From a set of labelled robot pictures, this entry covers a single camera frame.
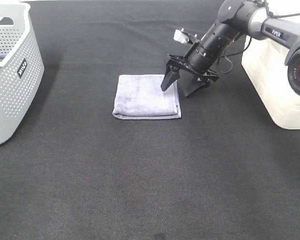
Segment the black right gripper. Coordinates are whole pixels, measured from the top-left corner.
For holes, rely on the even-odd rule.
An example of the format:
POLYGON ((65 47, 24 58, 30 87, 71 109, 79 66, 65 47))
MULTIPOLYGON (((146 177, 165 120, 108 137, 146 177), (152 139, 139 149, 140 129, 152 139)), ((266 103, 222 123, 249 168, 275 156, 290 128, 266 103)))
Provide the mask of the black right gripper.
POLYGON ((186 80, 181 84, 181 89, 185 97, 191 94, 208 88, 209 81, 217 81, 219 75, 216 71, 211 70, 210 67, 220 57, 220 48, 212 45, 204 46, 201 42, 195 42, 186 55, 172 55, 168 56, 166 71, 160 88, 165 92, 181 75, 180 70, 184 70, 196 79, 186 80))

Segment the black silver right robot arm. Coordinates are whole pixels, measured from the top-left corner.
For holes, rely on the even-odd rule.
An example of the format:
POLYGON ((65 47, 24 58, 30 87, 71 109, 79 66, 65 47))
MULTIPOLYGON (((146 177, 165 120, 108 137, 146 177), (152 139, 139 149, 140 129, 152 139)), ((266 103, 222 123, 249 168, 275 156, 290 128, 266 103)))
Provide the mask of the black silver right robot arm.
POLYGON ((219 75, 211 69, 221 58, 227 59, 226 49, 242 35, 251 39, 271 39, 288 49, 284 64, 292 90, 300 96, 300 23, 288 20, 288 15, 275 15, 265 0, 225 0, 217 19, 198 39, 183 29, 177 29, 173 39, 191 46, 184 56, 170 55, 166 64, 161 90, 180 79, 180 70, 191 74, 192 79, 183 88, 186 97, 207 88, 219 75))

